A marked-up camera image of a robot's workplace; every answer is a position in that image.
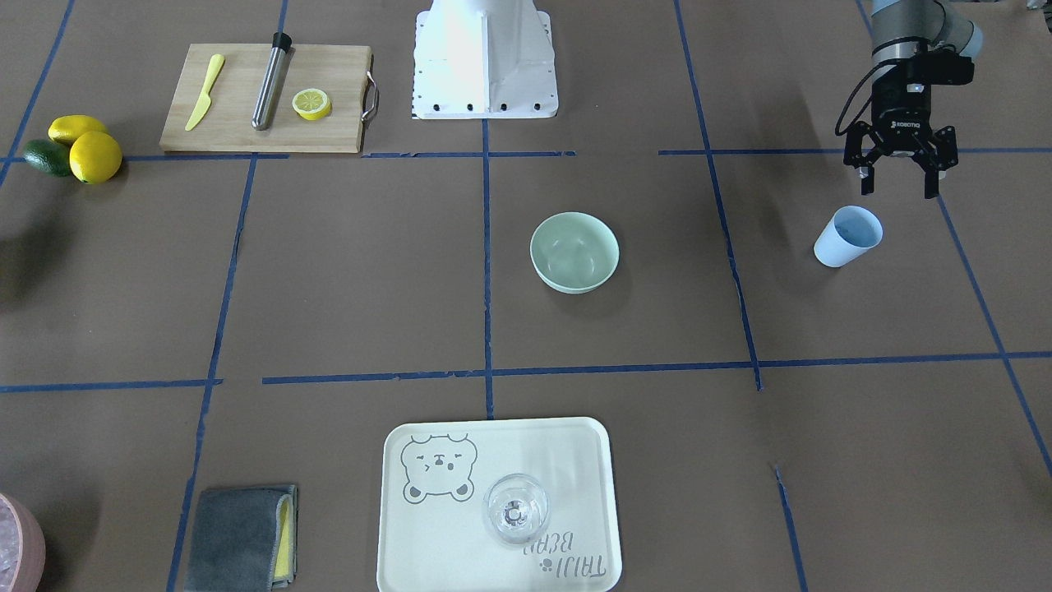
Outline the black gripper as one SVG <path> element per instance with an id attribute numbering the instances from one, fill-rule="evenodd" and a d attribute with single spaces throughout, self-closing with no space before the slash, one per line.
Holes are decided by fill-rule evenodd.
<path id="1" fill-rule="evenodd" d="M 920 83 L 879 80 L 870 95 L 872 123 L 856 121 L 845 132 L 844 164 L 856 169 L 861 195 L 875 190 L 875 162 L 883 156 L 909 158 L 924 171 L 924 198 L 942 195 L 939 184 L 957 166 L 957 128 L 933 130 L 931 90 Z"/>

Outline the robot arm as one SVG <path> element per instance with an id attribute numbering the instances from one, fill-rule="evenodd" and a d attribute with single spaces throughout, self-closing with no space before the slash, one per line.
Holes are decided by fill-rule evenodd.
<path id="1" fill-rule="evenodd" d="M 870 24 L 873 65 L 845 105 L 859 90 L 869 96 L 851 123 L 835 125 L 844 164 L 856 170 L 865 196 L 875 190 L 879 158 L 910 159 L 923 169 L 925 198 L 935 199 L 959 154 L 954 125 L 932 127 L 933 89 L 973 82 L 984 33 L 948 1 L 875 1 Z"/>

